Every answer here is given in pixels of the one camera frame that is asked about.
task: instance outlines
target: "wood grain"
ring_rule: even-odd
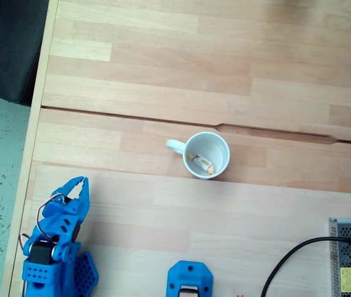
[[[192,176],[167,139],[201,131],[230,146],[221,181],[351,192],[351,144],[317,144],[197,126],[42,109],[33,161],[160,176]]]
[[[61,0],[42,104],[351,140],[351,1]]]
[[[52,189],[75,176],[89,177],[91,207],[78,241],[92,253],[100,275],[95,296],[138,296],[142,288],[147,296],[164,296],[167,271],[178,260],[209,267],[214,297],[258,296],[286,252],[327,236],[329,217],[351,217],[351,194],[86,168],[32,170],[23,213],[27,233]],[[22,289],[23,259],[19,249],[11,296]],[[305,247],[276,275],[269,294],[329,296],[329,271],[329,245]]]

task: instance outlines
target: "mug handle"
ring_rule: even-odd
[[[169,139],[166,141],[166,147],[175,153],[179,153],[180,155],[184,154],[185,146],[185,143],[178,140]]]

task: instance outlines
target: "table edge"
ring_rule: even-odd
[[[14,211],[12,214],[7,252],[4,261],[4,270],[2,272],[0,297],[9,296],[9,290],[11,288],[16,250],[18,248],[17,237],[20,232],[20,224],[22,222],[23,217],[23,209],[26,198],[28,179],[30,175],[30,168],[32,164],[36,130],[38,127],[38,119],[40,117],[41,101],[46,77],[46,68],[48,66],[49,52],[51,49],[53,28],[56,19],[58,2],[59,0],[49,0],[48,12],[46,14],[45,28],[43,34],[43,41],[41,45],[40,60],[38,63],[38,70],[35,80],[32,107],[30,110],[30,117],[28,120],[22,165],[20,167]]]

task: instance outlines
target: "small object in mug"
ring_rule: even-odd
[[[191,153],[187,153],[189,159],[191,159],[192,163],[196,164],[199,168],[203,169],[209,175],[214,174],[214,165],[204,156],[197,153],[196,155],[192,155]]]

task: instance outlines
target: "blue bracket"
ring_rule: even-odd
[[[86,297],[99,281],[99,274],[89,252],[84,252],[75,260],[74,296]]]
[[[166,297],[179,297],[182,286],[195,286],[199,297],[211,297],[213,274],[201,262],[179,261],[167,274]]]

